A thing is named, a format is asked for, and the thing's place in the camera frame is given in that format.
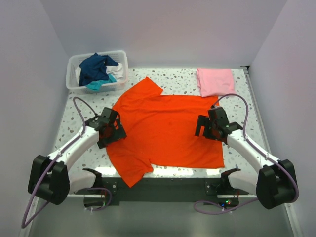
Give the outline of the orange t shirt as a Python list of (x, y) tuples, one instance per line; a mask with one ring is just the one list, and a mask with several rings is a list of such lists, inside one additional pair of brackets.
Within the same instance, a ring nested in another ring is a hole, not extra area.
[(126, 91), (113, 108), (127, 137), (106, 148), (124, 182), (134, 186), (154, 165), (224, 167), (222, 144), (195, 136), (198, 117), (216, 101), (216, 96), (164, 95), (150, 78)]

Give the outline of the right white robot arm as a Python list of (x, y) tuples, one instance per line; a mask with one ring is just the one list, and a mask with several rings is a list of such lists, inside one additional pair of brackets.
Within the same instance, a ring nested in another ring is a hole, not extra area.
[(266, 208), (272, 209), (281, 204), (293, 203), (298, 199), (294, 165), (291, 161), (280, 160), (258, 146), (247, 134), (245, 128), (237, 122), (229, 122), (225, 110), (212, 106), (206, 116), (197, 119), (195, 136), (222, 142), (237, 151), (256, 171), (256, 176), (243, 174), (234, 168), (221, 174), (219, 192), (231, 194), (242, 190), (256, 195)]

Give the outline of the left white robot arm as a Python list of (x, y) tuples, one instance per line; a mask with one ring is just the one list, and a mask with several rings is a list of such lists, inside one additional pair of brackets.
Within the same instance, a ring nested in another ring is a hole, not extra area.
[(126, 132), (119, 112), (104, 108), (101, 114), (84, 121), (78, 133), (61, 148), (47, 156), (38, 155), (33, 160), (28, 192), (55, 205), (76, 191), (100, 192), (103, 186), (100, 172), (84, 168), (76, 175), (70, 175), (69, 171), (93, 145), (102, 149), (124, 138)]

